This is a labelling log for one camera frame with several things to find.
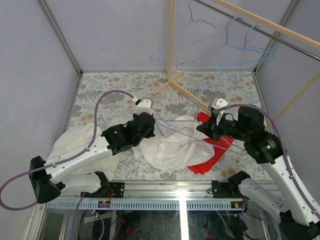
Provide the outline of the white button shirt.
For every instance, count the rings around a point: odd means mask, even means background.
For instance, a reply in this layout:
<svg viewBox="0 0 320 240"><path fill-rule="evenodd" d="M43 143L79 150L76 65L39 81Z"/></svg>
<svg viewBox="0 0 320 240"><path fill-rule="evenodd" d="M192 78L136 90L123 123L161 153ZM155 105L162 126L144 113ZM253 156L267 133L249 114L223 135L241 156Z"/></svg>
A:
<svg viewBox="0 0 320 240"><path fill-rule="evenodd" d="M154 119L164 119L159 113ZM190 115L183 115L175 120L193 120ZM196 130L197 122L172 122L171 127L195 138L204 140L206 135ZM206 162L215 153L206 143L169 130L155 120L155 137L144 138L133 148L133 156L140 162L146 162L159 171L178 171L188 166Z"/></svg>

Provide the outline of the cream white garment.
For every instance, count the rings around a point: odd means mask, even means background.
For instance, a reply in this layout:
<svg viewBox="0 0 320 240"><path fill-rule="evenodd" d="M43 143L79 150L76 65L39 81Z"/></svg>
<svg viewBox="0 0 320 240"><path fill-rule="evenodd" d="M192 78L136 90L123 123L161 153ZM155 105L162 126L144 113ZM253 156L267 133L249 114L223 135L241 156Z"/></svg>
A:
<svg viewBox="0 0 320 240"><path fill-rule="evenodd" d="M92 140L95 126L93 123L80 125L68 129L54 143L49 159L59 157L60 155L68 154L71 151L79 149L83 150ZM73 174L88 174L95 171L104 172L109 181L114 178L115 170L119 163L119 156L105 157L86 164L82 168L73 171Z"/></svg>

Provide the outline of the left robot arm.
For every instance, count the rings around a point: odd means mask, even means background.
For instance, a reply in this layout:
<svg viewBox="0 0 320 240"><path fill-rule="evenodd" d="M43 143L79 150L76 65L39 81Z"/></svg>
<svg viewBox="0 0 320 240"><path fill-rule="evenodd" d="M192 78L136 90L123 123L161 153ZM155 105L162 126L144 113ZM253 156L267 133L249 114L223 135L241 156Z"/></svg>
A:
<svg viewBox="0 0 320 240"><path fill-rule="evenodd" d="M63 155L44 160L40 156L30 161L29 179L37 203L48 203L60 195L105 197L110 183L102 171L77 174L76 171L95 161L113 157L136 147L143 139L154 137L152 114L134 114L125 124L109 127L95 138L89 149L77 148Z"/></svg>

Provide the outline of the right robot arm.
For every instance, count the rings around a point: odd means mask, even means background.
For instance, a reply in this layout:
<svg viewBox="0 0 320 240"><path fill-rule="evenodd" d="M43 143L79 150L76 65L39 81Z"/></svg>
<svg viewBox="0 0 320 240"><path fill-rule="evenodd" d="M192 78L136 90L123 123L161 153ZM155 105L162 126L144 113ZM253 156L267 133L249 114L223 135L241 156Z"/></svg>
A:
<svg viewBox="0 0 320 240"><path fill-rule="evenodd" d="M242 141L245 151L272 178L281 197L265 190L247 173L240 171L228 179L233 197L248 197L267 211L289 240L313 240L320 235L320 205L295 171L280 133L265 129L270 116L250 104L236 104L237 119L226 119L228 106L211 109L211 117L197 130L214 141L229 137Z"/></svg>

